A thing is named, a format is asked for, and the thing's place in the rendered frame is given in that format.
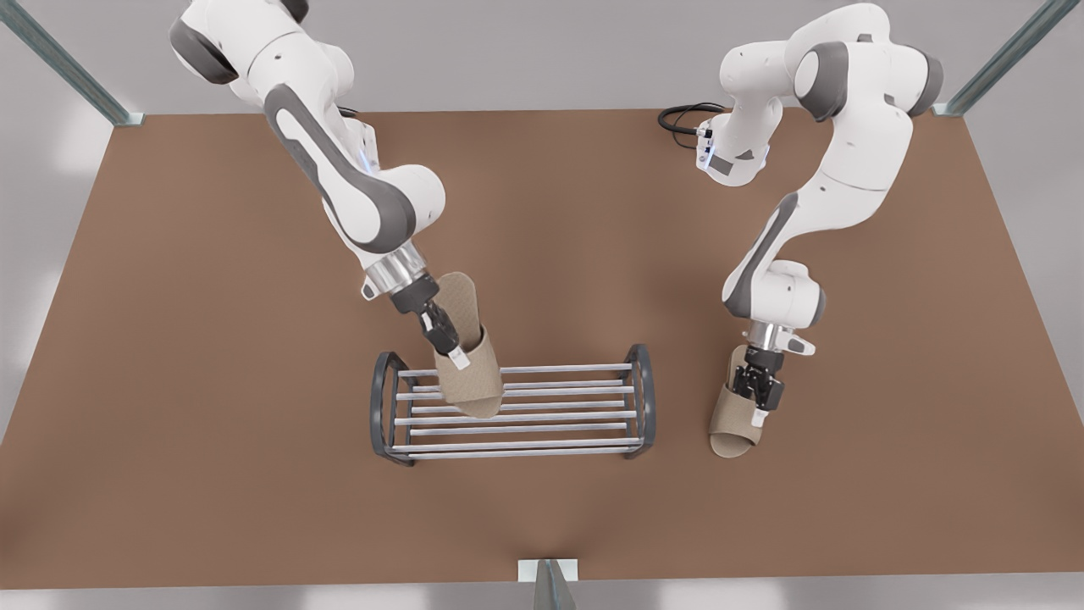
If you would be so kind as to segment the tan slipper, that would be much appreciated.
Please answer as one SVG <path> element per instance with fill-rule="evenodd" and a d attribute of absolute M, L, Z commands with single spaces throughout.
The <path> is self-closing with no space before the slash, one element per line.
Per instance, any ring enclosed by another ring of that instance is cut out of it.
<path fill-rule="evenodd" d="M 709 425 L 710 447 L 721 458 L 737 458 L 761 441 L 763 423 L 754 424 L 758 413 L 752 399 L 734 390 L 737 369 L 746 366 L 746 345 L 739 345 L 730 356 L 727 382 L 724 382 Z"/>
<path fill-rule="evenodd" d="M 434 298 L 459 333 L 460 348 L 468 361 L 459 369 L 450 356 L 434 353 L 439 386 L 446 402 L 476 419 L 493 418 L 502 406 L 502 374 L 490 336 L 481 324 L 475 282 L 464 273 L 438 280 Z"/>

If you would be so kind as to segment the dark grey metal shoe rack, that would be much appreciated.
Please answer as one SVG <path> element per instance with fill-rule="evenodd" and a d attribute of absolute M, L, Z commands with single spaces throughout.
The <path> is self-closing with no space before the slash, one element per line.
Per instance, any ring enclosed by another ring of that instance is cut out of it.
<path fill-rule="evenodd" d="M 436 369 L 414 369 L 383 352 L 369 391 L 374 454 L 399 466 L 418 460 L 619 455 L 655 443 L 650 352 L 632 345 L 619 363 L 502 369 L 496 414 L 480 418 L 446 401 Z"/>

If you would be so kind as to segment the silver frame post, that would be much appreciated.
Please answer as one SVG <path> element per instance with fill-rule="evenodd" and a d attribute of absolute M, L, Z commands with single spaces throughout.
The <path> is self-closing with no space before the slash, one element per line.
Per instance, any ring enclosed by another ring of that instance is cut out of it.
<path fill-rule="evenodd" d="M 0 0 L 0 22 L 109 124 L 115 127 L 143 124 L 146 115 L 125 108 L 17 0 Z"/>
<path fill-rule="evenodd" d="M 520 559 L 517 580 L 534 584 L 532 610 L 577 610 L 569 583 L 579 580 L 575 558 Z"/>
<path fill-rule="evenodd" d="M 965 113 L 986 96 L 1061 20 L 1064 20 L 1069 12 L 1076 10 L 1081 0 L 1044 0 L 1037 11 L 1025 20 L 1025 23 L 991 55 L 991 59 L 988 59 L 986 64 L 947 102 L 933 105 L 933 114 L 942 117 L 965 116 Z"/>

